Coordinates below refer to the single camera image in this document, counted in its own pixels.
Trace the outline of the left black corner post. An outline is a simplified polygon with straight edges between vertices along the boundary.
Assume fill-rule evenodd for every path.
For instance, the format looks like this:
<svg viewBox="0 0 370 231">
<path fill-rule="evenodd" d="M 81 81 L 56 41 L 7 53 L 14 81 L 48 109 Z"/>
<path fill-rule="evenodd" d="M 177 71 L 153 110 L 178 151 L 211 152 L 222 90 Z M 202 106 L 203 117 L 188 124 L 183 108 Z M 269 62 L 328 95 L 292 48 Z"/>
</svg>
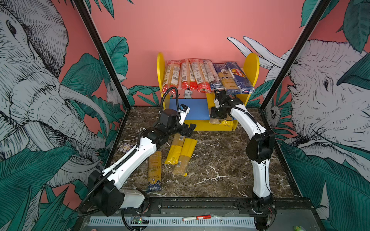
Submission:
<svg viewBox="0 0 370 231">
<path fill-rule="evenodd" d="M 123 102 L 123 105 L 125 106 L 125 108 L 127 110 L 130 110 L 131 109 L 131 105 L 126 97 L 126 94 L 124 93 L 123 89 L 122 89 L 122 85 L 121 83 L 119 82 L 119 79 L 118 79 L 118 76 L 117 76 L 117 73 L 115 71 L 115 68 L 112 64 L 112 61 L 107 53 L 107 50 L 100 38 L 100 35 L 93 23 L 93 20 L 90 16 L 90 13 L 88 11 L 88 8 L 87 8 L 87 5 L 85 3 L 85 1 L 80 1 L 80 0 L 74 0 L 73 1 L 83 22 L 84 22 L 84 25 L 86 27 L 86 29 L 88 30 L 89 34 L 90 34 L 90 37 L 100 55 L 100 57 L 102 58 L 102 61 L 109 73 L 109 76 L 111 77 L 118 93 L 119 93 L 119 96 Z"/>
</svg>

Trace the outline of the yellow pasta pack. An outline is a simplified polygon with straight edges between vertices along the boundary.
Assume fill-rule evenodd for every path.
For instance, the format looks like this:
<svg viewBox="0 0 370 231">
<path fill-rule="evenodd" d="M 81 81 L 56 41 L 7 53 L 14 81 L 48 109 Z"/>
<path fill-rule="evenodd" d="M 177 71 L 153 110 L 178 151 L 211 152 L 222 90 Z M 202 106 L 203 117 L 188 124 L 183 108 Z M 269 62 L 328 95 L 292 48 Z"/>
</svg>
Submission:
<svg viewBox="0 0 370 231">
<path fill-rule="evenodd" d="M 198 141 L 195 139 L 186 138 L 183 144 L 179 159 L 178 159 L 178 164 L 173 170 L 174 175 L 181 175 L 181 176 L 187 175 L 186 171 L 187 171 L 190 159 L 194 153 L 197 142 Z"/>
<path fill-rule="evenodd" d="M 207 105 L 208 109 L 210 110 L 211 108 L 215 107 L 215 93 L 206 93 L 206 98 L 207 98 Z"/>
<path fill-rule="evenodd" d="M 185 136 L 175 134 L 165 164 L 177 165 L 185 142 Z"/>
<path fill-rule="evenodd" d="M 213 125 L 220 125 L 226 127 L 232 127 L 234 125 L 233 120 L 225 120 L 225 119 L 218 119 L 218 118 L 211 118 L 209 120 L 210 124 Z"/>
</svg>

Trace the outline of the black corner post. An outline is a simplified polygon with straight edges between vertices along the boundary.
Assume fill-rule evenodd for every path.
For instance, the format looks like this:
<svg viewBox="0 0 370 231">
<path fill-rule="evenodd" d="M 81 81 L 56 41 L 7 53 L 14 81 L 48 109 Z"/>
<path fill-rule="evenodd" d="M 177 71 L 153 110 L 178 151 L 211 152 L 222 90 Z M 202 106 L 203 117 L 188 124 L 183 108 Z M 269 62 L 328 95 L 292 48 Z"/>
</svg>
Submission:
<svg viewBox="0 0 370 231">
<path fill-rule="evenodd" d="M 330 2 L 331 2 L 330 0 L 321 0 L 321 1 L 318 1 L 318 3 L 315 5 L 313 12 L 308 18 L 308 21 L 306 25 L 304 26 L 303 31 L 301 32 L 298 40 L 296 41 L 294 47 L 292 48 L 292 51 L 290 55 L 288 56 L 287 61 L 284 63 L 271 89 L 269 90 L 267 96 L 265 97 L 264 101 L 260 105 L 259 107 L 260 111 L 264 111 L 266 109 L 268 103 L 274 96 L 275 92 L 278 90 L 279 86 L 282 84 L 284 78 L 288 75 L 288 71 L 294 64 L 296 58 L 298 57 L 305 43 L 311 36 L 312 32 L 314 31 L 316 25 L 320 21 L 322 15 L 324 14 Z"/>
<path fill-rule="evenodd" d="M 102 61 L 109 73 L 109 76 L 111 77 L 118 93 L 119 93 L 119 96 L 123 102 L 123 105 L 125 106 L 125 108 L 127 110 L 130 110 L 131 109 L 131 105 L 126 97 L 126 94 L 124 93 L 123 89 L 122 89 L 122 85 L 121 83 L 119 82 L 119 79 L 118 79 L 118 76 L 117 76 L 117 73 L 115 71 L 115 68 L 112 64 L 112 61 L 107 53 L 107 50 L 100 38 L 100 35 L 93 23 L 93 20 L 90 16 L 90 13 L 88 11 L 88 8 L 87 8 L 87 5 L 85 3 L 85 1 L 80 1 L 80 0 L 74 0 L 73 1 L 83 22 L 84 22 L 84 25 L 86 27 L 86 29 L 88 30 L 89 34 L 90 34 L 90 37 L 100 55 L 100 57 L 102 58 Z"/>
</svg>

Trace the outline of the clear blue-end spaghetti pack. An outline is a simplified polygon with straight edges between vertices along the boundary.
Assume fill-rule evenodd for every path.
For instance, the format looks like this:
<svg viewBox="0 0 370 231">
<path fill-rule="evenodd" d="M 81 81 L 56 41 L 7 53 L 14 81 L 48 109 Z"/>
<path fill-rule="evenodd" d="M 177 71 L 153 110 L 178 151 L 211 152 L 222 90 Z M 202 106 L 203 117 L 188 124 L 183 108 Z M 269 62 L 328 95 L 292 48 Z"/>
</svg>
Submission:
<svg viewBox="0 0 370 231">
<path fill-rule="evenodd" d="M 209 79 L 211 90 L 224 90 L 223 85 L 219 79 L 218 73 L 211 60 L 203 60 L 206 73 Z"/>
</svg>

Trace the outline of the perforated metal rail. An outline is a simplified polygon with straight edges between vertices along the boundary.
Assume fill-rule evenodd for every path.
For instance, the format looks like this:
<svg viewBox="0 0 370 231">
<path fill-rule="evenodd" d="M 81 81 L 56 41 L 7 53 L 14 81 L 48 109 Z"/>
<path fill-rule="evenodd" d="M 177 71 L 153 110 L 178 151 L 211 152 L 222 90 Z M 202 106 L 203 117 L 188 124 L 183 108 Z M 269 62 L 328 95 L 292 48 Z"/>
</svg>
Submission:
<svg viewBox="0 0 370 231">
<path fill-rule="evenodd" d="M 133 217 L 126 217 L 126 223 L 131 227 L 238 227 L 238 228 L 255 228 L 255 221 L 252 217 L 212 217 L 211 219 L 182 221 L 182 217 L 143 217 L 149 219 L 148 225 L 132 225 Z M 121 217 L 91 217 L 88 226 L 91 227 L 124 227 L 124 222 Z"/>
</svg>

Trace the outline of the blue Barilla spaghetti pack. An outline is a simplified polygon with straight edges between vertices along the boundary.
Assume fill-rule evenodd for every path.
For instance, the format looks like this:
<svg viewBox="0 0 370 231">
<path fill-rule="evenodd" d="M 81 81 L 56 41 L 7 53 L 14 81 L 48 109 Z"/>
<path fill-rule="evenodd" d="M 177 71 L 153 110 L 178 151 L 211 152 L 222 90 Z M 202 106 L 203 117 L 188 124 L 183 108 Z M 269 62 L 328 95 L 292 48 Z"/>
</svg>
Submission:
<svg viewBox="0 0 370 231">
<path fill-rule="evenodd" d="M 254 92 L 254 87 L 248 80 L 242 69 L 236 62 L 226 62 L 226 66 L 232 74 L 239 90 L 240 94 L 252 94 Z"/>
</svg>

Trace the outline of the dark-blue-top Arbella spaghetti pack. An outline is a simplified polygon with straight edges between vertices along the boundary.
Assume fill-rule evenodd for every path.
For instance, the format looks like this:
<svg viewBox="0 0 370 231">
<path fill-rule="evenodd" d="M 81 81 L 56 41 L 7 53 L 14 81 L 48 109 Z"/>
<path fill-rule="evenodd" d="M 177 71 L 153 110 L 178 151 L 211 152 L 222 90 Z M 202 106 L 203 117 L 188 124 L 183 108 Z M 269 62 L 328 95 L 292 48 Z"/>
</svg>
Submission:
<svg viewBox="0 0 370 231">
<path fill-rule="evenodd" d="M 218 77 L 228 95 L 240 94 L 240 89 L 237 86 L 234 77 L 228 70 L 226 64 L 214 64 L 214 68 L 218 74 Z"/>
</svg>

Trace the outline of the brown blue-end spaghetti pack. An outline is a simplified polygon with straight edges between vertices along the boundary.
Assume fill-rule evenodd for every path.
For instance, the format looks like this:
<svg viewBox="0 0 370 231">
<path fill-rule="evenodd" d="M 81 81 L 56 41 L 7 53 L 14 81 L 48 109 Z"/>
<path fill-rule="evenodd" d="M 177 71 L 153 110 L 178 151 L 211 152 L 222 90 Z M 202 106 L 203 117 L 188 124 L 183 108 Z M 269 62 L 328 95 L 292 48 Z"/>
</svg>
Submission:
<svg viewBox="0 0 370 231">
<path fill-rule="evenodd" d="M 161 151 L 155 152 L 148 159 L 147 191 L 161 191 Z"/>
</svg>

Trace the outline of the black front frame beam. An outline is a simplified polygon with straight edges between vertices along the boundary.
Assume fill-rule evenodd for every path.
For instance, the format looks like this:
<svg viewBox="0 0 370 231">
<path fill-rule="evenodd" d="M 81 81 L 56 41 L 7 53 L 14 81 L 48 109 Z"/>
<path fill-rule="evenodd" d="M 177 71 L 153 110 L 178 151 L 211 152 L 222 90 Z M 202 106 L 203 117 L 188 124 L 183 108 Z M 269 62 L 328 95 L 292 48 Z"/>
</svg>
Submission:
<svg viewBox="0 0 370 231">
<path fill-rule="evenodd" d="M 128 214 L 161 214 L 166 210 L 196 212 L 201 210 L 227 211 L 236 210 L 241 215 L 259 216 L 260 214 L 276 214 L 278 210 L 312 209 L 313 205 L 307 198 L 277 198 L 273 204 L 266 206 L 258 214 L 252 210 L 251 198 L 247 197 L 149 197 L 139 208 L 123 206 L 120 208 Z"/>
</svg>

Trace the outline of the red spaghetti pack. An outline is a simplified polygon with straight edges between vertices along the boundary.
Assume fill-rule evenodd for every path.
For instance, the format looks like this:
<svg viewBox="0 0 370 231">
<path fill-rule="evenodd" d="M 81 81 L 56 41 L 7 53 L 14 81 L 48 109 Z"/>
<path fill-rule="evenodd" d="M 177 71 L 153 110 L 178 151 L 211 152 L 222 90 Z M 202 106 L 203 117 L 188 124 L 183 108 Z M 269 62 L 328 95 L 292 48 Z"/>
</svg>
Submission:
<svg viewBox="0 0 370 231">
<path fill-rule="evenodd" d="M 180 80 L 182 89 L 196 90 L 198 88 L 189 59 L 181 60 Z"/>
<path fill-rule="evenodd" d="M 204 62 L 200 59 L 190 59 L 190 64 L 193 70 L 195 81 L 198 86 L 198 91 L 203 93 L 211 93 L 211 86 L 204 66 Z"/>
<path fill-rule="evenodd" d="M 179 60 L 167 62 L 162 85 L 162 94 L 164 94 L 170 87 L 178 87 L 180 67 L 181 61 Z"/>
</svg>

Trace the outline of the yellow shelf unit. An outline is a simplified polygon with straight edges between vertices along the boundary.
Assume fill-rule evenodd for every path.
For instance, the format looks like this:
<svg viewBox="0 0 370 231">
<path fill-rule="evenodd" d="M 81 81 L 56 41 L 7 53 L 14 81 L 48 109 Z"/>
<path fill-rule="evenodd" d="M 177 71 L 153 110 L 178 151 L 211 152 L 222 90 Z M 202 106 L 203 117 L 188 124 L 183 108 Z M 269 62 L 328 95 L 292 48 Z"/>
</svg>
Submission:
<svg viewBox="0 0 370 231">
<path fill-rule="evenodd" d="M 243 70 L 246 74 L 248 80 L 251 82 L 253 87 L 256 85 L 259 70 L 260 70 L 260 60 L 259 56 L 251 53 L 247 55 Z M 158 82 L 160 85 L 160 91 L 162 91 L 162 85 L 164 80 L 164 74 L 166 69 L 166 62 L 164 59 L 163 53 L 158 53 L 157 56 L 157 74 L 158 74 Z M 163 108 L 171 108 L 176 109 L 175 99 L 170 99 L 170 96 L 163 97 L 164 94 L 161 92 L 161 102 L 164 102 Z M 240 94 L 237 95 L 239 99 L 242 100 L 245 106 L 249 106 L 251 94 Z M 234 125 L 232 127 L 220 126 L 220 125 L 213 125 L 210 124 L 210 110 L 208 109 L 207 99 L 190 99 L 184 98 L 179 99 L 179 103 L 182 103 L 190 108 L 190 113 L 187 115 L 185 123 L 187 124 L 196 124 L 195 131 L 235 131 L 238 122 L 233 120 Z"/>
</svg>

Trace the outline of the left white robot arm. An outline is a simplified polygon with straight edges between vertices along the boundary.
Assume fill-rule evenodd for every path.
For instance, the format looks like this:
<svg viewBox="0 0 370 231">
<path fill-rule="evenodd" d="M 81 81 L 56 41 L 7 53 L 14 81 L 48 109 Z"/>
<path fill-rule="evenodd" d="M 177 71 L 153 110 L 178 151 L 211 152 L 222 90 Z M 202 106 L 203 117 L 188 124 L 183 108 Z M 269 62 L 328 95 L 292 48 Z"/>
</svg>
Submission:
<svg viewBox="0 0 370 231">
<path fill-rule="evenodd" d="M 102 172 L 94 171 L 88 179 L 88 193 L 79 205 L 80 217 L 96 212 L 111 216 L 120 209 L 140 208 L 144 204 L 145 194 L 140 190 L 121 192 L 131 174 L 152 154 L 156 153 L 170 136 L 179 133 L 191 136 L 195 124 L 185 124 L 190 108 L 181 105 L 178 110 L 165 109 L 160 119 L 152 127 L 142 130 L 136 145 L 121 159 Z"/>
</svg>

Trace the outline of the small printed card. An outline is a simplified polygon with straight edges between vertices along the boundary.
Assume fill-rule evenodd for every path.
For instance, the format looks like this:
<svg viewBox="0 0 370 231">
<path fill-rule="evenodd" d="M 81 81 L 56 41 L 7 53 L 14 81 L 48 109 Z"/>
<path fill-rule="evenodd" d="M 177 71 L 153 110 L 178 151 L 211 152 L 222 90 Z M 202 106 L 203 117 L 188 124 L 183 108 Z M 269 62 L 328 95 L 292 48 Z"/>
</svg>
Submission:
<svg viewBox="0 0 370 231">
<path fill-rule="evenodd" d="M 119 152 L 122 152 L 124 154 L 128 153 L 132 148 L 134 148 L 134 145 L 128 144 L 128 143 L 123 143 L 119 147 Z"/>
</svg>

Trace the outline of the small green circuit board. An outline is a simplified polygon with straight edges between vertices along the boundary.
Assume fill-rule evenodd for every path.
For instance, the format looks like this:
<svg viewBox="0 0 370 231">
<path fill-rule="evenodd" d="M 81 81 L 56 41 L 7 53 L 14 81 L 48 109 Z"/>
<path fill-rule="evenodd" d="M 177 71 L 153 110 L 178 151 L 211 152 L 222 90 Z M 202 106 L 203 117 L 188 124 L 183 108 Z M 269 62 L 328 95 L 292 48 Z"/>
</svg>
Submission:
<svg viewBox="0 0 370 231">
<path fill-rule="evenodd" d="M 149 224 L 149 219 L 143 218 L 143 217 L 133 217 L 132 225 L 148 225 Z"/>
</svg>

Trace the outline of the red white marker pen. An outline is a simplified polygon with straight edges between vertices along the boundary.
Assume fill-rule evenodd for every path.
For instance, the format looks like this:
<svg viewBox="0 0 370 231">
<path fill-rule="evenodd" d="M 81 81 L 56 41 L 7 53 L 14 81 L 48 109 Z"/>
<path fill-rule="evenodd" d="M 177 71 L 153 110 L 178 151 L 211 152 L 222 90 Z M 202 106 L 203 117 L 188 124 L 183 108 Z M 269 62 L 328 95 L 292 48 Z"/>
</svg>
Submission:
<svg viewBox="0 0 370 231">
<path fill-rule="evenodd" d="M 193 220 L 204 220 L 204 219 L 211 219 L 211 215 L 202 215 L 202 216 L 192 216 L 192 217 L 185 217 L 182 218 L 182 221 L 193 221 Z"/>
</svg>

